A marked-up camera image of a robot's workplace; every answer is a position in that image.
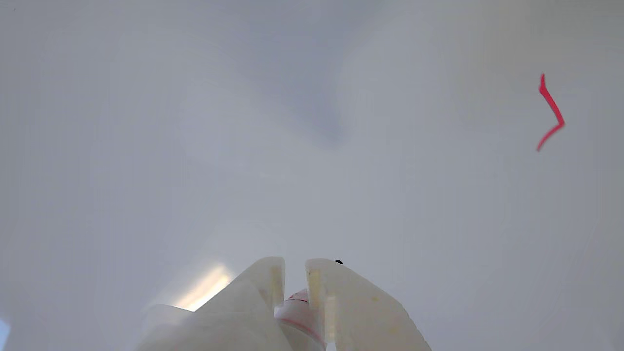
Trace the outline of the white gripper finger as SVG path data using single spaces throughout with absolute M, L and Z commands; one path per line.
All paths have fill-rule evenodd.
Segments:
M 289 351 L 274 309 L 284 300 L 285 262 L 265 257 L 250 265 L 196 311 L 172 305 L 149 309 L 138 351 Z
M 403 305 L 346 265 L 306 261 L 310 308 L 337 351 L 429 351 Z

